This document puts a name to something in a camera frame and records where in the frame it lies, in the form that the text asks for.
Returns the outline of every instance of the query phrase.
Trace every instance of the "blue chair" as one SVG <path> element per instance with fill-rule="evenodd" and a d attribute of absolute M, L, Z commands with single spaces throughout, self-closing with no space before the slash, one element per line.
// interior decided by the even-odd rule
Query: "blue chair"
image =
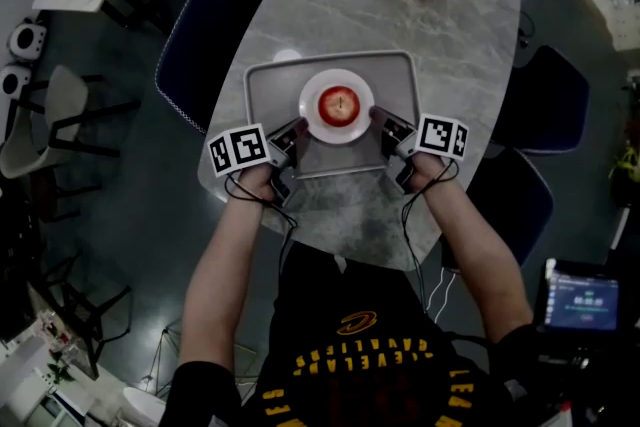
<path fill-rule="evenodd" d="M 492 140 L 535 155 L 574 150 L 584 131 L 589 83 L 551 47 L 513 68 Z"/>
<path fill-rule="evenodd" d="M 522 266 L 553 213 L 553 195 L 538 170 L 524 154 L 506 148 L 482 160 L 467 194 Z M 451 249 L 441 241 L 442 265 L 456 269 Z"/>
<path fill-rule="evenodd" d="M 207 133 L 231 61 L 262 0 L 187 0 L 156 68 L 156 88 Z"/>

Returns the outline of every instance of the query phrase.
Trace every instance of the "red apple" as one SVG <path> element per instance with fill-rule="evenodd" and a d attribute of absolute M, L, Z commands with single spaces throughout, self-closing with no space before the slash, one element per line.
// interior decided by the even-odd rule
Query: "red apple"
<path fill-rule="evenodd" d="M 320 95 L 318 112 L 328 125 L 346 127 L 360 114 L 360 100 L 352 89 L 333 86 Z"/>

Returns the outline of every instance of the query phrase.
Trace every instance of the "gray floor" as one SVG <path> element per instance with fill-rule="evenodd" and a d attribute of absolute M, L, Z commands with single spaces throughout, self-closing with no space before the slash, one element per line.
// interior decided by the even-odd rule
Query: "gray floor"
<path fill-rule="evenodd" d="M 171 3 L 177 9 L 183 1 Z M 626 70 L 606 31 L 581 0 L 523 0 L 522 4 L 535 21 L 536 34 L 528 49 L 518 51 L 516 64 L 526 62 L 537 46 L 552 45 L 591 84 L 581 147 L 570 154 L 533 159 L 556 201 L 551 223 L 523 268 L 533 300 L 545 258 L 599 262 L 606 257 L 616 213 L 608 197 L 607 173 L 622 131 L 625 97 L 620 88 Z M 123 381 L 144 388 L 162 329 L 181 315 L 190 275 L 222 207 L 197 180 L 203 137 L 155 90 L 154 70 L 164 38 L 147 25 L 121 29 L 102 14 L 55 13 L 50 34 L 39 75 L 44 77 L 64 63 L 79 73 L 106 76 L 108 86 L 92 86 L 95 105 L 117 103 L 127 95 L 143 99 L 135 115 L 87 128 L 83 136 L 87 141 L 119 145 L 122 156 L 118 160 L 78 156 L 57 170 L 63 185 L 100 181 L 103 190 L 68 200 L 66 208 L 77 205 L 82 216 L 44 229 L 47 264 L 76 248 L 83 250 L 73 280 L 93 300 L 104 299 L 125 284 L 133 288 L 133 302 L 123 301 L 105 319 L 105 331 L 117 334 L 126 327 L 131 310 L 132 331 L 108 345 L 100 363 Z M 239 374 L 256 374 L 267 351 L 279 243 L 272 232 L 260 233 L 237 334 L 237 341 L 255 349 L 258 358 L 252 362 L 249 354 L 239 351 Z M 427 292 L 439 278 L 439 260 L 436 247 L 424 263 Z M 433 312 L 440 308 L 443 295 L 444 287 L 434 299 Z M 482 332 L 476 308 L 459 279 L 453 283 L 440 324 L 464 334 Z M 486 364 L 477 348 L 461 350 Z M 175 366 L 167 343 L 162 354 L 160 384 L 170 379 Z"/>

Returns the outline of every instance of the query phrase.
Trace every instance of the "beige chair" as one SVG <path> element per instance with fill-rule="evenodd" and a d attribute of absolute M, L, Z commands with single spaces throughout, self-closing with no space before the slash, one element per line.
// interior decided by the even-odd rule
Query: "beige chair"
<path fill-rule="evenodd" d="M 86 82 L 99 80 L 102 80 L 100 75 L 79 77 L 64 66 L 58 66 L 48 82 L 36 82 L 25 86 L 20 99 L 12 100 L 15 120 L 13 129 L 0 150 L 0 172 L 6 178 L 17 178 L 38 169 L 56 165 L 74 151 L 118 157 L 120 155 L 118 150 L 76 141 L 82 123 L 123 113 L 140 106 L 139 101 L 134 101 L 95 111 L 85 111 L 89 96 Z M 44 88 L 47 88 L 47 94 L 43 108 L 32 103 L 29 100 L 29 94 Z M 43 114 L 49 129 L 49 142 L 42 153 L 38 153 L 31 137 L 32 112 Z"/>

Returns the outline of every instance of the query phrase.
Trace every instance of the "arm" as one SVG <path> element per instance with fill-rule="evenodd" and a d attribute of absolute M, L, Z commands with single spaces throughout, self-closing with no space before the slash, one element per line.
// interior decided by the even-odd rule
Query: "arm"
<path fill-rule="evenodd" d="M 271 201 L 268 165 L 249 168 L 240 183 Z M 236 189 L 237 196 L 248 197 Z M 232 373 L 233 342 L 247 293 L 253 245 L 264 206 L 229 198 L 215 233 L 187 290 L 182 320 L 180 364 L 217 363 Z"/>
<path fill-rule="evenodd" d="M 444 168 L 440 159 L 424 153 L 414 155 L 413 162 L 418 171 L 412 177 L 415 190 Z M 460 184 L 456 180 L 439 183 L 424 196 L 480 309 L 488 339 L 497 343 L 531 323 L 533 315 L 516 259 Z"/>

